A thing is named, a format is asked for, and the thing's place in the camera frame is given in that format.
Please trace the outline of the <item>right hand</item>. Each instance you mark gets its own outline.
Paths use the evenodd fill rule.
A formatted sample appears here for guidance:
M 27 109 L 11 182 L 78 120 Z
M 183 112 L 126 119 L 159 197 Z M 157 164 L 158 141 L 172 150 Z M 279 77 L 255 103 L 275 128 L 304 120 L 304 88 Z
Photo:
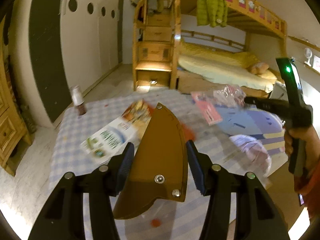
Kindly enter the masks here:
M 293 153 L 293 139 L 305 141 L 306 161 L 305 168 L 309 176 L 314 172 L 319 162 L 319 137 L 313 126 L 308 128 L 286 129 L 284 133 L 285 153 L 290 158 Z

